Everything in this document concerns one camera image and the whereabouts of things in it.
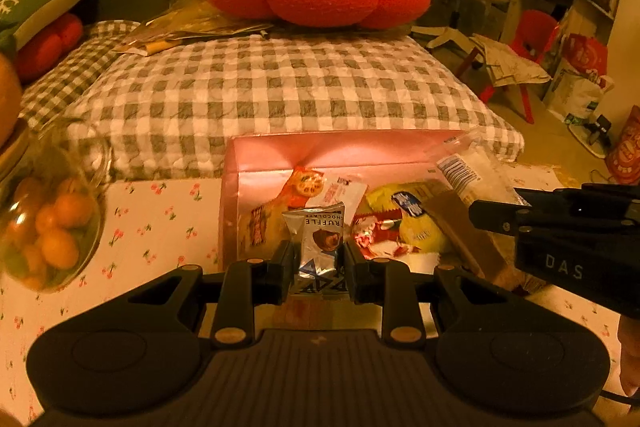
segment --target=open pink box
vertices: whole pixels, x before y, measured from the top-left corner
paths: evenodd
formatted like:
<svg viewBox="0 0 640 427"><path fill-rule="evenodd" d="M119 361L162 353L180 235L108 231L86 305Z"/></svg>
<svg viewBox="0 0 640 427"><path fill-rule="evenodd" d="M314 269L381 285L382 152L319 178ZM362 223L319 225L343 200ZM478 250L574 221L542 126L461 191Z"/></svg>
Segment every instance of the open pink box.
<svg viewBox="0 0 640 427"><path fill-rule="evenodd" d="M296 165L369 187L438 178L427 151L456 130L362 130L239 136L229 140L220 198L222 268L239 259L238 218L278 195Z"/></svg>

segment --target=plaid quilt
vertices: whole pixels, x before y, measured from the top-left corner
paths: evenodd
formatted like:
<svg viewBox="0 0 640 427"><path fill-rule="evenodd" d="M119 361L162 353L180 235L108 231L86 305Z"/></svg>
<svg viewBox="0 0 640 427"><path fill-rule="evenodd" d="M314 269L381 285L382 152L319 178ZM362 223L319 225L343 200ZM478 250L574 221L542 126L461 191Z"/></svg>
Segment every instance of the plaid quilt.
<svg viewBox="0 0 640 427"><path fill-rule="evenodd" d="M118 58L114 46L137 26L135 22L106 21L87 27L82 44L24 90L20 116L32 129L39 131L111 66Z"/></svg>
<svg viewBox="0 0 640 427"><path fill-rule="evenodd" d="M70 116L110 141L116 178L222 175L242 134L478 126L514 160L522 136L409 37L254 35L123 55Z"/></svg>

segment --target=human hand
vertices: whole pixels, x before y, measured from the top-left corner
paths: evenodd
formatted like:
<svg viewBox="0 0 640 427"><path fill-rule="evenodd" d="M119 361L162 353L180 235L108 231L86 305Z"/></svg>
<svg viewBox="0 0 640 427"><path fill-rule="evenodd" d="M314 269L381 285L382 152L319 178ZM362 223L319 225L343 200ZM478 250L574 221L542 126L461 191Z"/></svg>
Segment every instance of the human hand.
<svg viewBox="0 0 640 427"><path fill-rule="evenodd" d="M620 383L627 396L640 387L640 321L620 317L618 340L622 344L620 355Z"/></svg>

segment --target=glass jar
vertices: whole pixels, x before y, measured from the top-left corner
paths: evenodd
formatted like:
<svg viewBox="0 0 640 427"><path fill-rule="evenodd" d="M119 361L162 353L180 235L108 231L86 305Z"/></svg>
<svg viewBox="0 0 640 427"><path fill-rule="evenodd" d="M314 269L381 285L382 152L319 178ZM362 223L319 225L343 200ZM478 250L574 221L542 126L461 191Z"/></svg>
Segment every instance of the glass jar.
<svg viewBox="0 0 640 427"><path fill-rule="evenodd" d="M97 168L87 181L79 155L65 150L78 118L57 118L39 135L19 120L0 149L0 267L22 285L54 292L69 284L91 259L102 216L97 190L111 158L97 132Z"/></svg>

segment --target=red child's chair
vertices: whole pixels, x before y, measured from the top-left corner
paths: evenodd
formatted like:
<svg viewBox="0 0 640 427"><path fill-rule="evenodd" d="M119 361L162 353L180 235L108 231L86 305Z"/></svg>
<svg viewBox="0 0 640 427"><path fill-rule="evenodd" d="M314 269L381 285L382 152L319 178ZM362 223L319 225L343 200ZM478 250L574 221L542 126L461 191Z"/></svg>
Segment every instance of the red child's chair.
<svg viewBox="0 0 640 427"><path fill-rule="evenodd" d="M509 44L509 47L515 51L520 57L532 60L536 64L540 64L545 57L545 53L551 49L560 26L551 15L538 10L526 10L520 18L520 23L516 29L516 36ZM469 66L473 64L474 59L480 53L479 48L475 48L468 57L462 62L456 71L456 77L460 78ZM495 87L489 85L480 95L480 100L484 103L494 95ZM531 112L531 104L529 102L529 91L527 84L520 84L520 92L522 94L522 105L524 106L524 114L528 123L533 123L533 113Z"/></svg>

